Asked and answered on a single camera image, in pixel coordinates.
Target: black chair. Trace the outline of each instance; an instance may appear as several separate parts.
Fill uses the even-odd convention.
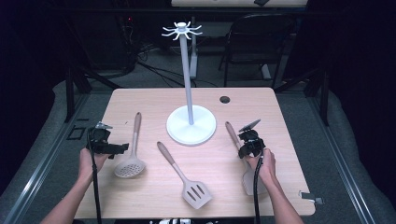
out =
[[[225,62],[224,87],[230,64],[276,64],[272,88],[276,83],[285,39],[293,31],[295,19],[286,15],[248,14],[233,22],[221,57]]]

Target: wooden table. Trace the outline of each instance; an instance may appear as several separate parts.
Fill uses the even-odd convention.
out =
[[[308,0],[270,0],[265,7],[305,7]],[[172,7],[259,7],[254,0],[172,0]]]
[[[166,218],[166,217],[254,217],[253,196],[242,185],[245,172],[237,156],[236,146],[227,133],[230,121],[238,131],[250,122],[261,119],[254,128],[265,145],[276,155],[276,173],[287,197],[302,216],[314,214],[315,206],[299,197],[309,192],[276,96],[269,88],[200,88],[191,89],[192,102],[209,109],[217,120],[214,135],[196,147],[185,147],[168,135],[168,116],[186,104],[184,89],[119,89],[107,106],[103,123],[113,126],[109,143],[131,143],[134,116],[142,113],[137,144],[137,157],[146,163],[139,176],[122,179],[114,175],[115,167],[129,158],[131,149],[107,160],[98,174],[103,218]],[[221,96],[230,97],[224,104]],[[196,210],[181,196],[183,183],[157,148],[163,142],[185,176],[202,181],[213,199]],[[274,214],[267,193],[259,195],[262,216]],[[93,187],[90,186],[76,218],[95,218]]]

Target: forearm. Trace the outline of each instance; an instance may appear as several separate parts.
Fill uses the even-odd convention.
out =
[[[266,181],[265,187],[271,198],[276,224],[303,223],[276,178]]]
[[[49,212],[41,223],[72,223],[85,191],[91,184],[89,176],[79,178],[64,198]]]

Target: kitchen utensil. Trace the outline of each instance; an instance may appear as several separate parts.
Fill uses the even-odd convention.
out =
[[[116,176],[127,178],[140,174],[145,168],[145,163],[136,157],[137,136],[139,135],[140,123],[142,121],[142,114],[138,112],[134,118],[134,136],[132,142],[132,152],[128,160],[120,163],[114,174]]]
[[[233,130],[233,126],[229,121],[225,122],[225,127],[227,128],[228,133],[230,134],[231,138],[233,139],[233,142],[235,143],[237,149],[241,148],[241,144],[238,141],[238,138],[236,136],[235,131]],[[254,170],[251,169],[251,166],[248,164],[248,162],[244,159],[242,161],[245,164],[245,173],[242,176],[242,183],[245,187],[245,191],[247,192],[247,195],[253,195],[254,193]],[[259,177],[257,181],[257,193],[262,194],[266,191],[266,188],[262,182],[262,179]]]
[[[212,195],[204,183],[199,181],[190,181],[178,168],[165,145],[162,142],[158,142],[157,146],[183,181],[184,187],[181,193],[183,198],[195,209],[198,209],[209,202],[212,199]]]

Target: round white base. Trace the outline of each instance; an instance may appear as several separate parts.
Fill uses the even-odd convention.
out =
[[[177,142],[186,146],[197,146],[207,141],[216,130],[216,119],[212,112],[199,106],[192,106],[194,123],[189,124],[189,112],[184,105],[176,109],[166,121],[166,130]]]

